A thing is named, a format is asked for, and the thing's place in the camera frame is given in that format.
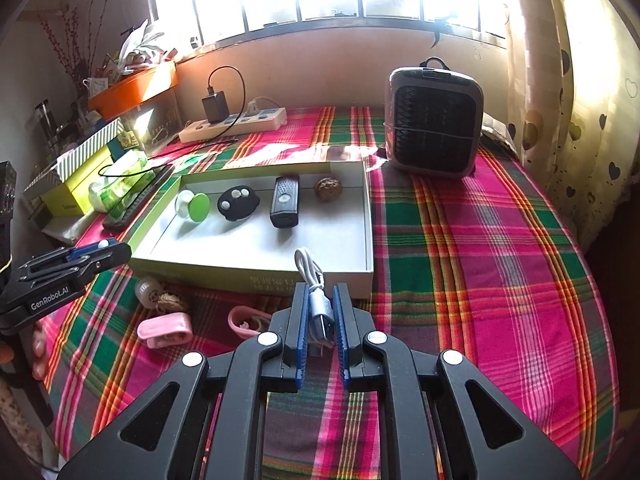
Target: orange tray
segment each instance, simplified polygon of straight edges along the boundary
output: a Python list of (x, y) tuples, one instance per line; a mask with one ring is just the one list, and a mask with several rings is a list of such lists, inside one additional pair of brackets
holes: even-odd
[(127, 77), (89, 99), (87, 106), (110, 121), (177, 84), (175, 63), (167, 61)]

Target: window frame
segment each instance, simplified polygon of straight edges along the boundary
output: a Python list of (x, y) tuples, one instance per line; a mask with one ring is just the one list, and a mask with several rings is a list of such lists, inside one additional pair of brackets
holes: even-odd
[[(153, 20), (158, 20), (158, 6), (156, 0), (148, 0), (149, 13)], [(219, 48), (225, 48), (238, 43), (245, 43), (247, 41), (262, 40), (264, 38), (271, 38), (273, 36), (280, 36), (283, 34), (292, 34), (296, 32), (304, 32), (307, 30), (324, 30), (328, 28), (400, 28), (404, 30), (421, 30), (423, 32), (441, 33), (447, 36), (456, 36), (458, 38), (465, 38), (468, 40), (478, 41), (479, 43), (490, 44), (499, 48), (507, 48), (506, 39), (492, 34), (490, 32), (484, 32), (476, 30), (474, 28), (462, 27), (460, 25), (451, 25), (449, 23), (441, 24), (435, 23), (431, 20), (425, 20), (424, 7), (422, 6), (422, 0), (420, 2), (420, 17), (419, 18), (397, 18), (397, 17), (383, 17), (383, 16), (364, 16), (364, 2), (363, 0), (357, 0), (358, 16), (348, 17), (327, 17), (327, 18), (315, 18), (312, 20), (302, 20), (300, 13), (300, 0), (296, 0), (296, 22), (279, 23), (277, 25), (269, 25), (268, 27), (259, 28), (257, 30), (248, 30), (246, 19), (244, 19), (244, 32), (236, 34), (235, 36), (229, 36), (222, 40), (215, 41), (213, 43), (204, 43), (203, 38), (200, 40), (204, 43), (202, 46), (192, 50), (189, 53), (185, 53), (180, 58), (180, 61), (186, 61), (193, 57), (200, 56), (212, 50)], [(200, 27), (198, 18), (198, 12), (196, 10), (195, 1), (192, 0), (194, 6), (194, 13)]]

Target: human hand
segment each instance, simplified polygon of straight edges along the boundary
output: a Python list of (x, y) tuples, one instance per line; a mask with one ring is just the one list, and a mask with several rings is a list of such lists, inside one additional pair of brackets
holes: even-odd
[[(42, 327), (42, 320), (33, 324), (33, 336), (31, 337), (31, 351), (33, 352), (33, 363), (31, 373), (34, 379), (41, 381), (47, 374), (49, 360), (47, 358), (47, 336)], [(6, 343), (0, 341), (0, 364), (5, 364), (14, 358), (14, 351)]]

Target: power adapter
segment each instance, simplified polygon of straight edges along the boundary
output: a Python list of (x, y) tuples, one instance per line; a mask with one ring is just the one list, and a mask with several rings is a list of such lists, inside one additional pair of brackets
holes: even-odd
[(216, 124), (224, 121), (229, 117), (229, 106), (226, 104), (224, 92), (214, 92), (213, 87), (207, 88), (209, 95), (202, 99), (202, 107), (207, 121)]

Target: pink plaid tablecloth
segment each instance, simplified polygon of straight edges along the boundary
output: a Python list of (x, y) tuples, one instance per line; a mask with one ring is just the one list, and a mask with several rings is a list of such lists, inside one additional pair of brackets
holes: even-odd
[[(279, 131), (207, 148), (181, 159), (178, 170), (363, 157), (375, 272), (371, 298), (359, 306), (412, 348), (465, 353), (588, 476), (611, 454), (618, 386), (607, 321), (582, 255), (500, 146), (482, 142), (472, 177), (421, 178), (378, 158), (382, 123), (367, 108), (292, 110)], [(103, 237), (98, 221), (81, 244)], [(240, 341), (226, 325), (231, 307), (289, 306), (286, 298), (176, 286), (191, 303), (196, 337), (188, 348), (153, 351), (135, 335), (149, 316), (135, 299), (135, 281), (126, 266), (104, 272), (82, 300), (46, 319), (46, 385), (65, 457), (185, 352), (235, 348)], [(337, 369), (335, 357), (311, 360), (300, 394), (271, 395), (265, 478), (378, 476), (375, 397), (345, 394)]]

